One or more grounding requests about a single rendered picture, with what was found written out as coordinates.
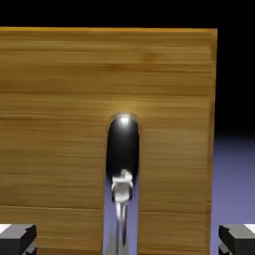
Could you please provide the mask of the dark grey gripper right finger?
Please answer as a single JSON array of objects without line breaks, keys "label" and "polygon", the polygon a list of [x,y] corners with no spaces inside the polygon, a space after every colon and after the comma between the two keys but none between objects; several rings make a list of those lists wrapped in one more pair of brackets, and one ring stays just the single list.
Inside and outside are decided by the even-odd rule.
[{"label": "dark grey gripper right finger", "polygon": [[255,255],[255,224],[220,225],[218,255]]}]

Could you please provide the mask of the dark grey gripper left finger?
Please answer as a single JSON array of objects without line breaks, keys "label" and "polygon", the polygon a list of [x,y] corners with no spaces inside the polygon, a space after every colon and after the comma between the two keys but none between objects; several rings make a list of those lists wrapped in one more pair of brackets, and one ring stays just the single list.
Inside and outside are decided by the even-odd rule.
[{"label": "dark grey gripper left finger", "polygon": [[0,224],[0,255],[37,255],[35,224]]}]

